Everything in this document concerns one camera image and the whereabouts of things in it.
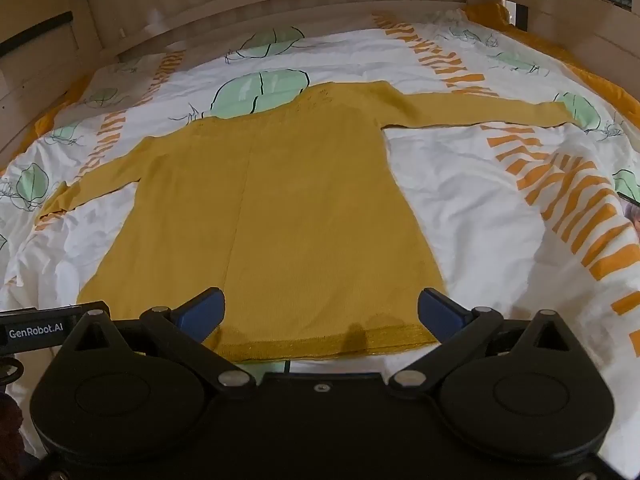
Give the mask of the mustard yellow knit sweater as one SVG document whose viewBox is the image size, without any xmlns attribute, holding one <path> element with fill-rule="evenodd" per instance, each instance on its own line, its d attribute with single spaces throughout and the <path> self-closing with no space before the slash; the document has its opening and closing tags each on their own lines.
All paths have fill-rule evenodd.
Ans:
<svg viewBox="0 0 640 480">
<path fill-rule="evenodd" d="M 433 341 L 416 304 L 444 281 L 388 166 L 384 129 L 553 128 L 570 118 L 559 102 L 316 84 L 272 110 L 148 136 L 61 185 L 40 214 L 136 186 L 78 295 L 105 302 L 114 318 L 216 287 L 226 314 L 207 344 L 228 360 L 405 351 Z"/>
</svg>

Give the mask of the white patterned duvet cover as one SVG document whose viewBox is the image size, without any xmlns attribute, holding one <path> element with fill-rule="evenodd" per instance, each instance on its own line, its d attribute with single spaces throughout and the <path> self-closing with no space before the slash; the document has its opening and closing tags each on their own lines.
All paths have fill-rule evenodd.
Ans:
<svg viewBox="0 0 640 480">
<path fill-rule="evenodd" d="M 460 11 L 387 12 L 265 27 L 98 70 L 53 128 L 1 173 L 1 307 L 78 301 L 134 206 L 128 184 L 72 211 L 42 206 L 148 136 L 272 110 L 328 82 L 405 94 L 559 102 L 553 128 L 485 122 L 383 131 L 387 163 L 438 264 L 442 290 L 511 318 L 559 312 L 610 387 L 601 453 L 639 471 L 639 131 L 560 61 Z M 241 361 L 251 370 L 392 374 L 436 347 Z"/>
</svg>

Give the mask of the orange bed sheet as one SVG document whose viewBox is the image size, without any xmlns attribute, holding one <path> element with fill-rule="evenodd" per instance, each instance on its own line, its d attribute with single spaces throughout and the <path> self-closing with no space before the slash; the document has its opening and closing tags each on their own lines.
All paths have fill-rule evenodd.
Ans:
<svg viewBox="0 0 640 480">
<path fill-rule="evenodd" d="M 636 98 L 618 84 L 614 84 L 614 82 L 608 81 L 586 70 L 574 55 L 570 54 L 570 52 L 559 44 L 538 37 L 530 32 L 524 32 L 524 30 L 512 25 L 509 22 L 508 9 L 502 3 L 485 2 L 467 4 L 463 7 L 463 12 L 469 21 L 501 32 L 503 35 L 521 44 L 526 44 L 527 47 L 533 48 L 560 61 L 594 93 L 597 93 L 598 96 L 620 112 L 628 122 L 631 122 L 636 128 L 640 128 L 640 107 L 639 101 Z"/>
</svg>

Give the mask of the wooden bed frame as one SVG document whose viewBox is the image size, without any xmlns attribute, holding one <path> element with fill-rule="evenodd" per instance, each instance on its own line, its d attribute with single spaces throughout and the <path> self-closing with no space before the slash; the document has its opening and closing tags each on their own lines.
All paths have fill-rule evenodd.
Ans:
<svg viewBox="0 0 640 480">
<path fill-rule="evenodd" d="M 1 157 L 80 76 L 130 54 L 180 49 L 287 18 L 510 2 L 518 26 L 590 72 L 639 91 L 639 13 L 602 0 L 1 0 Z"/>
</svg>

